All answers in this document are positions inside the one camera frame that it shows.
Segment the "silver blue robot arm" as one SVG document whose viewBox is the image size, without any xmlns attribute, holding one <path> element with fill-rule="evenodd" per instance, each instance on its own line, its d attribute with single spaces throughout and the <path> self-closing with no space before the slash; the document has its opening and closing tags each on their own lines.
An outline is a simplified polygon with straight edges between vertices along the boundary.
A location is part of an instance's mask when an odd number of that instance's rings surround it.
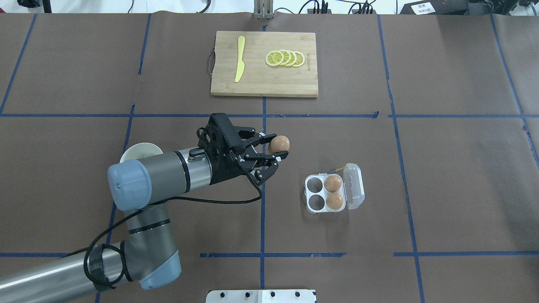
<svg viewBox="0 0 539 303">
<path fill-rule="evenodd" d="M 107 171 L 110 192 L 124 217 L 84 249 L 1 278 L 2 303 L 66 303 L 137 281 L 153 290 L 179 278 L 179 250 L 166 203 L 245 205 L 261 200 L 261 185 L 290 149 L 286 136 L 234 126 L 214 113 L 196 131 L 198 144 L 147 157 L 123 158 Z M 258 192 L 242 201 L 187 197 L 188 192 L 245 176 Z"/>
</svg>

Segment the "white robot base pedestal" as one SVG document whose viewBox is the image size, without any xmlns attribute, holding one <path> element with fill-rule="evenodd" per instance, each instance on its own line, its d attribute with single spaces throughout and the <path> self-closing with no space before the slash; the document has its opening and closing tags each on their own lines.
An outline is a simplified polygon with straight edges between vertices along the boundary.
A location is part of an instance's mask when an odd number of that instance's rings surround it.
<svg viewBox="0 0 539 303">
<path fill-rule="evenodd" d="M 315 290 L 214 290 L 208 292 L 206 303 L 316 303 Z"/>
</svg>

